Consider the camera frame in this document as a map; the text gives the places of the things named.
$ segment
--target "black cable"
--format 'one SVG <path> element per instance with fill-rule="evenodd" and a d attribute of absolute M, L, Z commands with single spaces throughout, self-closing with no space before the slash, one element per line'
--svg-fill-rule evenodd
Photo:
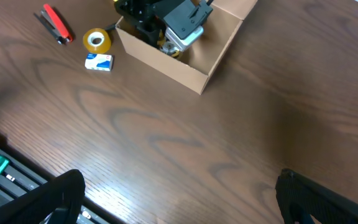
<path fill-rule="evenodd" d="M 109 31 L 112 31 L 112 30 L 115 30 L 116 29 L 116 22 L 111 24 L 110 26 L 107 26 L 106 28 L 104 28 L 105 31 L 109 32 Z"/>

